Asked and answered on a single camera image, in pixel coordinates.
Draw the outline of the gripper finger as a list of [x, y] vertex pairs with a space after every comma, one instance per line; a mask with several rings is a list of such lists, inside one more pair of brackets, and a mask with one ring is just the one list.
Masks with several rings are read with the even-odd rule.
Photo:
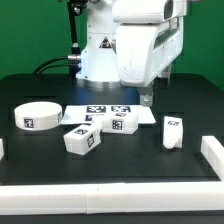
[[153, 85], [149, 84], [147, 87], [140, 87], [138, 92], [140, 96], [140, 104], [145, 107], [151, 107], [154, 99]]
[[166, 78], [168, 79], [171, 74], [172, 65], [168, 65], [162, 72], [159, 73], [159, 78]]

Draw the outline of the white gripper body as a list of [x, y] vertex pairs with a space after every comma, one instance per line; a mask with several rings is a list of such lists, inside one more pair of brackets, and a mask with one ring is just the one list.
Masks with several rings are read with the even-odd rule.
[[116, 0], [112, 17], [122, 84], [148, 86], [182, 51], [184, 0]]

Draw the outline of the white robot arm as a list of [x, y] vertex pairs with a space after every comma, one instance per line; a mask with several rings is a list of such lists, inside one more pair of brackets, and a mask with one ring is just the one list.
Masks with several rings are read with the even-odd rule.
[[167, 79], [183, 48], [187, 0], [88, 0], [87, 44], [80, 83], [135, 87], [140, 104], [153, 104], [153, 83]]

